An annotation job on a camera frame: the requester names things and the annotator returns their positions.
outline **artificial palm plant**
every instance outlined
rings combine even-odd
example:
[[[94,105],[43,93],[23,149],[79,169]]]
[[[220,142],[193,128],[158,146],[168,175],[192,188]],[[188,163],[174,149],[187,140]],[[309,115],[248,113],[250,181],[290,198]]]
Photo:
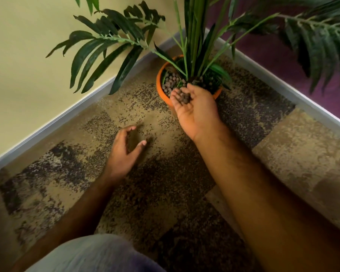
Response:
[[[176,41],[183,57],[173,60],[155,44],[150,47],[152,37],[157,28],[166,29],[165,17],[157,10],[150,9],[145,1],[136,5],[128,6],[121,14],[115,10],[100,10],[99,0],[86,0],[90,13],[93,7],[95,13],[99,13],[98,19],[93,23],[84,16],[75,16],[92,32],[74,31],[69,39],[59,43],[49,54],[64,47],[63,54],[68,49],[86,40],[87,42],[75,55],[71,68],[70,87],[75,85],[82,64],[87,59],[80,75],[77,91],[82,88],[82,93],[88,91],[95,80],[107,69],[113,60],[126,49],[131,51],[125,58],[117,77],[113,83],[111,94],[118,91],[123,80],[130,72],[137,58],[143,50],[150,50],[164,60],[168,61],[181,75],[177,86],[182,83],[204,79],[212,82],[207,89],[214,91],[229,75],[217,64],[220,55],[231,48],[235,54],[236,43],[246,34],[259,35],[277,34],[280,39],[298,55],[305,74],[312,79],[310,92],[323,79],[324,89],[330,82],[336,69],[340,69],[340,0],[257,0],[250,10],[239,17],[235,17],[239,0],[223,0],[222,9],[217,21],[206,34],[207,11],[209,6],[220,0],[185,0],[185,29],[183,36],[177,0],[173,0],[175,13],[180,32],[180,41]],[[269,8],[280,8],[287,5],[302,6],[303,13],[298,15],[284,15],[281,13],[267,13]],[[228,22],[222,26],[224,17],[228,15]],[[225,34],[229,34],[226,43],[211,58],[211,50],[215,41]],[[107,49],[119,44],[118,48],[110,54]],[[93,71],[82,87],[95,60],[103,54],[103,60]]]

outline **person's left hand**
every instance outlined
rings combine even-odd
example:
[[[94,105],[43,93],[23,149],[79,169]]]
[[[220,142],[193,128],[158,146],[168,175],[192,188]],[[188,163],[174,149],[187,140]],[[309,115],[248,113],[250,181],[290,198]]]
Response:
[[[136,126],[128,126],[118,131],[109,154],[102,177],[106,181],[118,185],[126,177],[128,172],[146,146],[146,140],[141,141],[132,152],[127,150],[127,134],[136,129]]]

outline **patterned carpet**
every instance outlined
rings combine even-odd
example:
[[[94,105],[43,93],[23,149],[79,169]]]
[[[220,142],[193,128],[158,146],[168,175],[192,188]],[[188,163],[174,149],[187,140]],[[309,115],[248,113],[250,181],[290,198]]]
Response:
[[[0,271],[28,250],[100,173],[118,129],[149,147],[98,226],[133,242],[167,271],[257,270],[193,143],[155,89],[152,62],[0,171]],[[221,117],[295,193],[340,227],[340,139],[223,57],[233,78]]]

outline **person's left arm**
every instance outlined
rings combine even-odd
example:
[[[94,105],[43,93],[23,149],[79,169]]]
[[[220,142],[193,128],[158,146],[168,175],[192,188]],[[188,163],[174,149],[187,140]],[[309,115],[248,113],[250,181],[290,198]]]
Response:
[[[127,134],[135,128],[129,126],[118,132],[101,175],[73,207],[14,264],[11,272],[23,272],[59,245],[95,232],[113,191],[146,146],[146,141],[141,141],[128,153]]]

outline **person's right arm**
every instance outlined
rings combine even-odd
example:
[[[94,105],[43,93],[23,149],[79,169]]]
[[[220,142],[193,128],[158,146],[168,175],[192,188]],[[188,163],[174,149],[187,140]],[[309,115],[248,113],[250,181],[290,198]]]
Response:
[[[340,271],[340,230],[285,187],[219,119],[209,92],[171,100],[266,271]]]

